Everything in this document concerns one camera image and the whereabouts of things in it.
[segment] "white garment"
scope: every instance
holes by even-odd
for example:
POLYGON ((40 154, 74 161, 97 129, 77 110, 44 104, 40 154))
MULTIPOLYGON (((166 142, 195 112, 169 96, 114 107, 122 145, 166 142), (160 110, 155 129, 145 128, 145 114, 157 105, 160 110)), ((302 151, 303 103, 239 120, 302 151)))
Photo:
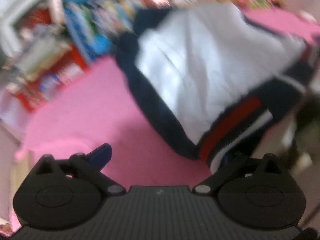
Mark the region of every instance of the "white garment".
POLYGON ((305 49, 248 25, 232 3, 173 11, 139 38, 137 68, 197 144, 242 96, 287 69, 305 49))

